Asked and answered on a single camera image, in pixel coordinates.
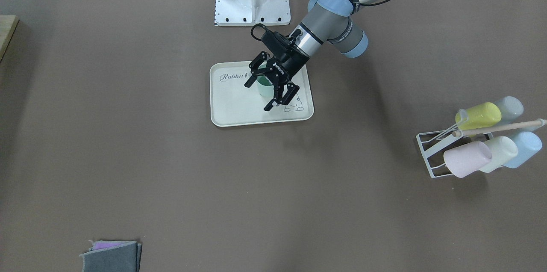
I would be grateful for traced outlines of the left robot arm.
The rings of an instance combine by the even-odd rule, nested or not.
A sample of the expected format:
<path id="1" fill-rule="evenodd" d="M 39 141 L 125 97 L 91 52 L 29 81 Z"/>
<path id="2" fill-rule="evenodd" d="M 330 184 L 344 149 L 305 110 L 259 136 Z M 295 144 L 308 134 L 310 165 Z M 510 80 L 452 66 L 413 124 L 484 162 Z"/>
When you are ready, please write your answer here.
<path id="1" fill-rule="evenodd" d="M 259 38 L 268 52 L 260 52 L 249 64 L 250 75 L 245 83 L 252 87 L 260 77 L 272 84 L 272 99 L 266 112 L 274 106 L 288 105 L 299 91 L 293 77 L 317 50 L 328 42 L 348 58 L 362 55 L 368 46 L 368 37 L 351 16 L 363 7 L 378 6 L 391 0 L 309 0 L 307 15 L 289 35 L 264 29 Z"/>

